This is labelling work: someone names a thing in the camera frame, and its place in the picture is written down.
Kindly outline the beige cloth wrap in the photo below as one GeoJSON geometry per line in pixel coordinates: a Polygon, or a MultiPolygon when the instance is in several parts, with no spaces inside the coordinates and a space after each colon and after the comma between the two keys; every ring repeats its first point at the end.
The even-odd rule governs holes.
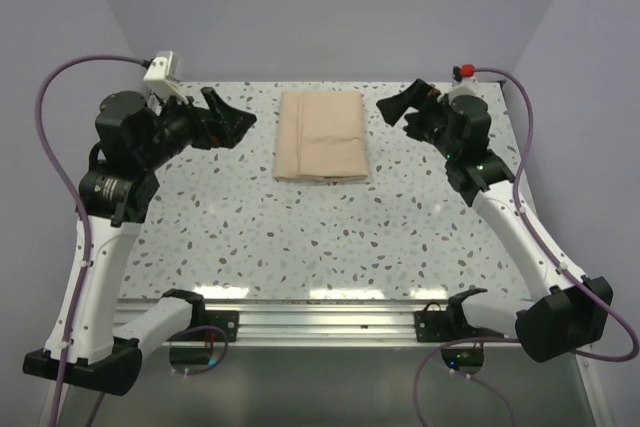
{"type": "Polygon", "coordinates": [[[344,181],[369,175],[363,96],[357,91],[285,91],[273,175],[344,181]]]}

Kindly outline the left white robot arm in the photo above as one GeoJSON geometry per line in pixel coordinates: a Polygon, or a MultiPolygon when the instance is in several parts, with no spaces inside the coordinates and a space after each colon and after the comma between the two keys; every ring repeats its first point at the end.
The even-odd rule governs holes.
{"type": "Polygon", "coordinates": [[[257,122],[214,89],[201,94],[204,107],[171,97],[159,112],[133,91],[103,100],[95,120],[99,141],[77,191],[80,219],[65,298],[45,346],[26,355],[24,373],[122,396],[164,342],[178,334],[197,339],[207,330],[203,296],[175,288],[140,317],[114,325],[128,257],[159,188],[157,170],[188,147],[232,149],[257,122]]]}

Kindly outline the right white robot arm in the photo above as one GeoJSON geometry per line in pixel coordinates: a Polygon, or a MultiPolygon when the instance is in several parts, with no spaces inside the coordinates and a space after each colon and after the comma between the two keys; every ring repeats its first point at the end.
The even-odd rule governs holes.
{"type": "Polygon", "coordinates": [[[445,326],[451,336],[497,334],[520,342],[544,362],[599,340],[613,290],[590,278],[515,197],[519,189],[507,164],[490,146],[492,118],[472,80],[449,92],[418,79],[376,103],[386,124],[405,120],[406,135],[434,146],[445,158],[447,180],[494,232],[522,275],[529,296],[508,301],[470,288],[449,298],[445,326]]]}

